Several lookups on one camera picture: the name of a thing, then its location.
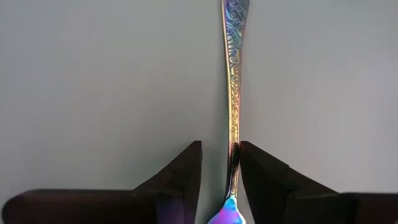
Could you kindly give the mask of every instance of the ornate handle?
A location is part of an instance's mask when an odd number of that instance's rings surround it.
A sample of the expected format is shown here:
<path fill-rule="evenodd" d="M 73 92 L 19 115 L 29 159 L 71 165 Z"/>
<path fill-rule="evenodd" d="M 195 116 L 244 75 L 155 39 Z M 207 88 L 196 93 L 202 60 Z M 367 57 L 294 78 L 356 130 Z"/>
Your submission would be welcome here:
<path fill-rule="evenodd" d="M 228 169 L 226 198 L 236 195 L 239 179 L 239 110 L 244 27 L 249 0 L 221 0 L 228 76 Z"/>

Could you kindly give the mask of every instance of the white wall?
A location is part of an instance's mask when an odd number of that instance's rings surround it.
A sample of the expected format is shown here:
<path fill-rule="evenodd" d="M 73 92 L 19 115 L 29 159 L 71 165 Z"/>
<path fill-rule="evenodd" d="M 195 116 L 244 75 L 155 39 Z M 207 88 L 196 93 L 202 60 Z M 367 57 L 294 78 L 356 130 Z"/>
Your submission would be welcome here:
<path fill-rule="evenodd" d="M 333 189 L 398 192 L 397 11 L 252 0 L 242 139 Z M 217 0 L 0 1 L 0 203 L 132 189 L 200 139 L 205 223 L 225 183 L 220 18 Z"/>

